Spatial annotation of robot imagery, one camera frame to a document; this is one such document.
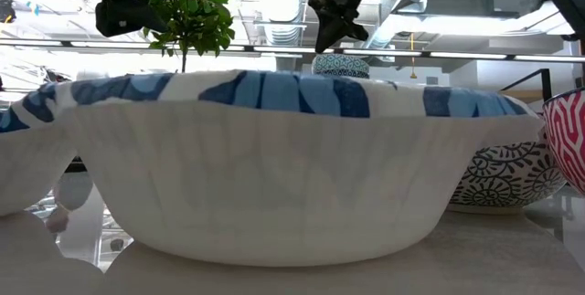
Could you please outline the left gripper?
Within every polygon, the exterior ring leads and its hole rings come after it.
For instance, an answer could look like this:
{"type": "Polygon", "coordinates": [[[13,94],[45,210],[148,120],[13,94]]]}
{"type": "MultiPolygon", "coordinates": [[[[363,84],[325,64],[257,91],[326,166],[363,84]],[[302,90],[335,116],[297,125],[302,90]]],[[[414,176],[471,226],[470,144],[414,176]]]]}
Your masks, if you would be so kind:
{"type": "Polygon", "coordinates": [[[105,37],[143,29],[166,32],[167,24],[150,6],[150,0],[101,0],[95,7],[96,27],[105,37]]]}

